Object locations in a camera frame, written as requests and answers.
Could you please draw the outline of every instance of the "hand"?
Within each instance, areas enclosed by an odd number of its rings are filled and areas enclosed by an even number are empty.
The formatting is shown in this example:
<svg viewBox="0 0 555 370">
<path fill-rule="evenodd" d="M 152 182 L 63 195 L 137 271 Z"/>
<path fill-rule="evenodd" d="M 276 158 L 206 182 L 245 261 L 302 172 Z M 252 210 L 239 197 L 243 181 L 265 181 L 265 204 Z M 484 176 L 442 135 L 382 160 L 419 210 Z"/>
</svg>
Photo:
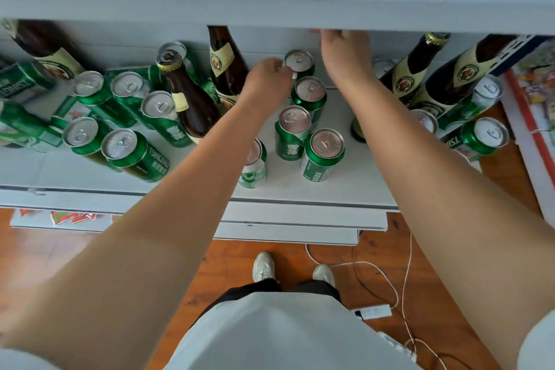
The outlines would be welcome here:
<svg viewBox="0 0 555 370">
<path fill-rule="evenodd" d="M 365 31 L 320 30 L 320 34 L 323 63 L 339 89 L 374 78 L 372 52 Z"/>
<path fill-rule="evenodd" d="M 292 69 L 282 66 L 281 59 L 267 58 L 247 75 L 237 104 L 248 103 L 252 110 L 261 112 L 267 119 L 281 107 L 291 93 L 292 84 Z"/>
</svg>

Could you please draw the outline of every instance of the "white t-shirt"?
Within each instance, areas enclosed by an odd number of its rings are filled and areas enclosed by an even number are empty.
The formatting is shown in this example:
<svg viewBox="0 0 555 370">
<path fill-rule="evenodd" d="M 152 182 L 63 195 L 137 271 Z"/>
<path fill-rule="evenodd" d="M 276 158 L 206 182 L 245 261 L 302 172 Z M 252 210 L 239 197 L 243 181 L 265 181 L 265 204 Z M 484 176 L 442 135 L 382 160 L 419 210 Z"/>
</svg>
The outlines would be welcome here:
<svg viewBox="0 0 555 370">
<path fill-rule="evenodd" d="M 528 334 L 518 370 L 555 368 L 555 311 Z M 20 351 L 0 351 L 0 368 L 59 370 Z M 311 293 L 256 292 L 217 304 L 191 327 L 165 370 L 417 370 L 336 299 Z"/>
</svg>

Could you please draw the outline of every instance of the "can lid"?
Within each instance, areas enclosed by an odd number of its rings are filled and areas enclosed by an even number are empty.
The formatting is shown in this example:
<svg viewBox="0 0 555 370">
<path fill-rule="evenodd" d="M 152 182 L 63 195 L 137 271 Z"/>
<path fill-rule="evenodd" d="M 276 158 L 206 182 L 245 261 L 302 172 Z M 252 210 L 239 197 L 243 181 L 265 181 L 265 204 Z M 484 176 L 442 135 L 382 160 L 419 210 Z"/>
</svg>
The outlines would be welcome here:
<svg viewBox="0 0 555 370">
<path fill-rule="evenodd" d="M 143 87 L 144 81 L 138 73 L 123 72 L 110 83 L 112 92 L 118 97 L 131 97 Z"/>
<path fill-rule="evenodd" d="M 415 108 L 411 110 L 411 113 L 416 117 L 422 126 L 428 129 L 433 134 L 437 131 L 437 120 L 432 113 L 429 113 L 420 108 Z"/>
<path fill-rule="evenodd" d="M 333 129 L 318 129 L 310 138 L 310 146 L 317 156 L 334 158 L 342 153 L 345 143 L 342 136 Z"/>
<path fill-rule="evenodd" d="M 90 117 L 81 117 L 68 123 L 62 133 L 62 140 L 66 145 L 77 148 L 90 143 L 97 133 L 97 121 Z"/>
<path fill-rule="evenodd" d="M 88 70 L 75 78 L 73 93 L 80 97 L 88 97 L 100 91 L 102 85 L 104 85 L 104 77 L 98 72 Z"/>
<path fill-rule="evenodd" d="M 326 86 L 318 78 L 305 76 L 295 85 L 295 92 L 301 100 L 315 102 L 321 100 L 326 94 Z"/>
<path fill-rule="evenodd" d="M 491 76 L 484 76 L 474 88 L 474 92 L 484 98 L 495 100 L 502 95 L 501 86 L 497 80 Z"/>
<path fill-rule="evenodd" d="M 141 111 L 145 116 L 164 117 L 171 113 L 175 108 L 175 103 L 171 95 L 166 91 L 155 91 L 149 93 L 143 100 Z"/>
<path fill-rule="evenodd" d="M 175 50 L 160 50 L 156 58 L 156 65 L 164 72 L 171 72 L 183 65 L 183 58 Z"/>
<path fill-rule="evenodd" d="M 262 156 L 262 147 L 260 146 L 260 141 L 255 138 L 253 144 L 250 147 L 249 154 L 246 157 L 246 166 L 254 164 Z"/>
<path fill-rule="evenodd" d="M 179 54 L 181 58 L 185 58 L 185 56 L 187 55 L 187 47 L 185 47 L 183 43 L 180 43 L 178 41 L 170 41 L 170 42 L 167 42 L 166 44 L 162 44 L 160 49 L 158 49 L 158 52 L 162 52 L 166 50 L 177 51 L 177 54 Z"/>
<path fill-rule="evenodd" d="M 102 141 L 102 154 L 111 160 L 129 156 L 137 146 L 137 136 L 129 129 L 116 129 Z"/>
<path fill-rule="evenodd" d="M 290 134 L 300 134 L 311 124 L 310 113 L 301 106 L 285 107 L 279 115 L 279 125 Z"/>
<path fill-rule="evenodd" d="M 389 69 L 392 69 L 394 66 L 395 65 L 393 64 L 392 61 L 378 60 L 376 63 L 374 63 L 374 66 L 373 66 L 374 74 L 378 79 L 380 79 L 383 75 L 386 74 L 386 72 L 389 71 Z"/>
<path fill-rule="evenodd" d="M 451 38 L 450 32 L 427 32 L 424 34 L 424 38 L 427 43 L 434 44 L 436 46 L 444 46 L 449 42 Z"/>
<path fill-rule="evenodd" d="M 285 55 L 285 65 L 293 72 L 304 72 L 314 65 L 314 60 L 308 51 L 292 50 Z"/>
<path fill-rule="evenodd" d="M 491 148 L 499 148 L 507 144 L 508 132 L 503 124 L 491 117 L 476 121 L 474 133 L 478 141 Z"/>
</svg>

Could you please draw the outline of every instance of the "white sneaker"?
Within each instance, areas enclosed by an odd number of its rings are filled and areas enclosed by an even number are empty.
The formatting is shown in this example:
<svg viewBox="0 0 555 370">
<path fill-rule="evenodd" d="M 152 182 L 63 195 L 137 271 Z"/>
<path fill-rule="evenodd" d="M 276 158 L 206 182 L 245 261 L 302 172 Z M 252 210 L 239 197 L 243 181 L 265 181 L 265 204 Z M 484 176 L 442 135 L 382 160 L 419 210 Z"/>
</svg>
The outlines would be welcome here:
<svg viewBox="0 0 555 370">
<path fill-rule="evenodd" d="M 260 282 L 267 278 L 276 279 L 276 267 L 274 265 L 274 260 L 267 252 L 259 253 L 256 256 L 253 266 L 253 280 L 254 282 Z"/>
<path fill-rule="evenodd" d="M 331 272 L 331 268 L 328 265 L 321 263 L 316 266 L 314 272 L 312 273 L 312 278 L 318 281 L 326 281 L 335 288 L 335 278 L 334 274 Z"/>
</svg>

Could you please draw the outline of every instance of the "person's left hand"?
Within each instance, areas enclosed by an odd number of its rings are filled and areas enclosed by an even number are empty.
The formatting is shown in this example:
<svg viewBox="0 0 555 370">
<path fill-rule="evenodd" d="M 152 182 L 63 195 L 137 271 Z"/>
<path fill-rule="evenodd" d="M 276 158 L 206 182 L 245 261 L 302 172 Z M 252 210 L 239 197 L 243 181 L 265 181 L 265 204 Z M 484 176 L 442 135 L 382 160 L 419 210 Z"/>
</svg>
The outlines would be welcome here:
<svg viewBox="0 0 555 370">
<path fill-rule="evenodd" d="M 249 103 L 250 108 L 267 118 L 281 107 L 291 93 L 292 85 L 292 69 L 282 66 L 281 59 L 267 58 L 247 75 L 238 104 Z"/>
</svg>

